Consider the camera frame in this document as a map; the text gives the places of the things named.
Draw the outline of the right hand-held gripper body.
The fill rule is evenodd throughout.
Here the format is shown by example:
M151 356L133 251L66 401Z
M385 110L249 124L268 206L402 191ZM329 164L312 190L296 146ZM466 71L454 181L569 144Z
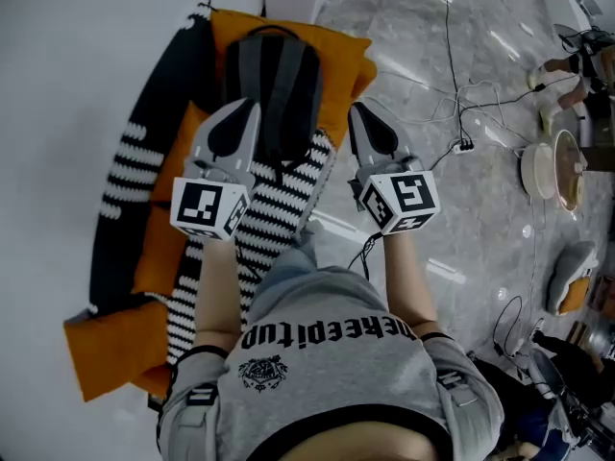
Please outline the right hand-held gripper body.
M433 173L414 156L361 166L349 185L382 235L418 231L440 212Z

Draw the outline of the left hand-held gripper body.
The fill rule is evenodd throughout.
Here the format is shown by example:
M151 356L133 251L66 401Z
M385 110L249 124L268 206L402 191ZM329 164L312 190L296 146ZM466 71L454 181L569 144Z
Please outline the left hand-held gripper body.
M216 165L190 156L174 179L170 225L189 236L228 241L250 203L255 176L242 161Z

